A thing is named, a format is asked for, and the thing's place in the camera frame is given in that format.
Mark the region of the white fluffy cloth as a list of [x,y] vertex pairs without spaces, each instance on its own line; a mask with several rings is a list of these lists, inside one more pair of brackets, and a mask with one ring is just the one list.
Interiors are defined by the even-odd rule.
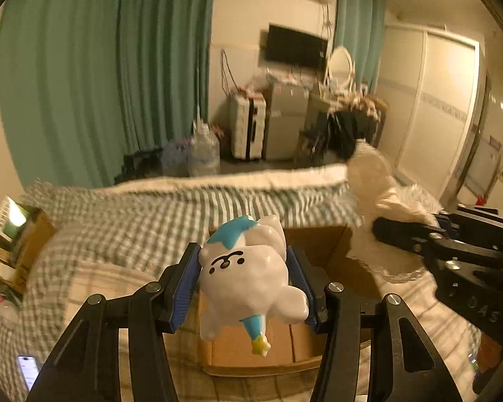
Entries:
[[352,230],[347,257],[390,283],[401,284],[424,276],[426,269],[419,257],[379,242],[372,226],[383,217],[437,227],[433,213],[442,208],[439,202],[417,184],[398,184],[389,162],[364,141],[356,143],[347,163],[347,178],[357,200],[356,213],[361,216],[361,225]]

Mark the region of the white bear figurine blue hat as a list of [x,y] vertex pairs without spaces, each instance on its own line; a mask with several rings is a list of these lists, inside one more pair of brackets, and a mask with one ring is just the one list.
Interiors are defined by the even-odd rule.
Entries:
[[271,349],[267,322],[303,323],[309,302],[290,284],[287,242],[278,216],[254,220],[245,215],[220,226],[199,254],[200,290],[207,307],[201,314],[200,337],[213,341],[225,327],[241,325],[251,352],[265,357]]

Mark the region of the brown cardboard box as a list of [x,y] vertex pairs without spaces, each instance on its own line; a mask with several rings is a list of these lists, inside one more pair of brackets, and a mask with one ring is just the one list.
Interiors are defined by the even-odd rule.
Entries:
[[198,361],[216,377],[259,378],[316,369],[326,342],[315,333],[315,308],[325,298],[312,298],[295,270],[292,251],[304,254],[323,293],[327,279],[341,282],[368,299],[379,298],[373,276],[348,256],[351,229],[346,226],[285,229],[291,246],[281,259],[272,246],[225,260],[233,279],[200,294]]

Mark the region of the smartphone with lit screen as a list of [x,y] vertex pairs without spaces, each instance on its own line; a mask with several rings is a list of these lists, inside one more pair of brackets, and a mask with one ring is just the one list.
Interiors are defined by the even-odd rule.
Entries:
[[31,391],[40,372],[36,359],[32,356],[18,356],[17,363],[26,388]]

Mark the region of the black jacket on chair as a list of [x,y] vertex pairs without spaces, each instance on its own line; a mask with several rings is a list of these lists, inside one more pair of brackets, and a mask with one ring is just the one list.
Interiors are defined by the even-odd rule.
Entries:
[[365,111],[337,111],[328,116],[327,146],[344,162],[351,159],[358,140],[373,144],[381,120]]

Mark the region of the green checked blanket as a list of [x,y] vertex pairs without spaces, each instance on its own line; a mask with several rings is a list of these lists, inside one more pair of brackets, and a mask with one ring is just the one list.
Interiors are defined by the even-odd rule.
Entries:
[[43,363],[81,304],[94,292],[126,295],[157,279],[191,242],[203,243],[228,220],[273,214],[286,228],[359,226],[345,183],[300,189],[203,186],[118,192],[34,183],[23,201],[56,229],[30,274],[18,319],[0,314],[0,389],[23,401],[20,356]]

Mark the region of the side cardboard box with items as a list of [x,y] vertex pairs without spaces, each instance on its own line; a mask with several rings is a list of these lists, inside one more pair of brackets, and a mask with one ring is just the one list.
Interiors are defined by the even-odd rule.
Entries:
[[5,196],[0,206],[0,281],[23,295],[32,267],[55,233],[41,208]]

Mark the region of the white sliding wardrobe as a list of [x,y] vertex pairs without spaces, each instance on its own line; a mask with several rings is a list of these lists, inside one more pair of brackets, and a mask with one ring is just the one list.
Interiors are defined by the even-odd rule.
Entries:
[[396,177],[441,198],[474,122],[484,80],[479,42],[416,24],[390,24],[376,93],[388,105],[378,149]]

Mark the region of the white oval vanity mirror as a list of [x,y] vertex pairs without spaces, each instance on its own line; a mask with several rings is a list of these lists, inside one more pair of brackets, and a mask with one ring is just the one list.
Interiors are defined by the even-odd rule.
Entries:
[[355,76],[351,54],[344,46],[337,46],[330,54],[325,70],[324,85],[332,92],[350,91]]

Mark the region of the silver mini fridge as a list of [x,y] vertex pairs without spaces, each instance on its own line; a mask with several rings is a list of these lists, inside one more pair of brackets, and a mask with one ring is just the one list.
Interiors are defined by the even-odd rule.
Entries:
[[305,124],[309,91],[302,85],[274,82],[264,93],[267,110],[263,158],[291,160]]

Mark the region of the large clear water bottle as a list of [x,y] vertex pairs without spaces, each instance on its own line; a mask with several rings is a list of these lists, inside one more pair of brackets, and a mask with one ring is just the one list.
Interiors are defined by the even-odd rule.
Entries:
[[221,170],[220,143],[202,119],[194,123],[190,139],[188,171],[191,177],[217,175]]

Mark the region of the white suitcase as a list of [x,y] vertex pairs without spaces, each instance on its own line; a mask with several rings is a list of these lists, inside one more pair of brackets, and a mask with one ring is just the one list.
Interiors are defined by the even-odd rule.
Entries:
[[230,101],[231,153],[237,160],[262,157],[266,101],[259,92],[235,94]]

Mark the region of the narrow green curtain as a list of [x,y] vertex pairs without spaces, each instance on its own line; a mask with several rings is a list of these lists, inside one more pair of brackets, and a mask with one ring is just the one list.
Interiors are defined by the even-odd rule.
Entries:
[[383,48],[386,0],[337,0],[333,47],[345,47],[356,83],[376,89]]

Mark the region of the large green curtain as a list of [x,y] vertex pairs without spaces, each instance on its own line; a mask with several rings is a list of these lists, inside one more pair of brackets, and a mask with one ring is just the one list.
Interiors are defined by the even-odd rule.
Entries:
[[0,108],[23,186],[97,188],[208,109],[212,0],[6,0]]

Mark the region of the black wall television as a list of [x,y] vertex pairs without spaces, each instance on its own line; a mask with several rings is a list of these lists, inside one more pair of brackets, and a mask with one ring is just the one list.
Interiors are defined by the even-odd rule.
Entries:
[[276,24],[270,24],[264,59],[270,62],[322,71],[326,64],[328,41]]

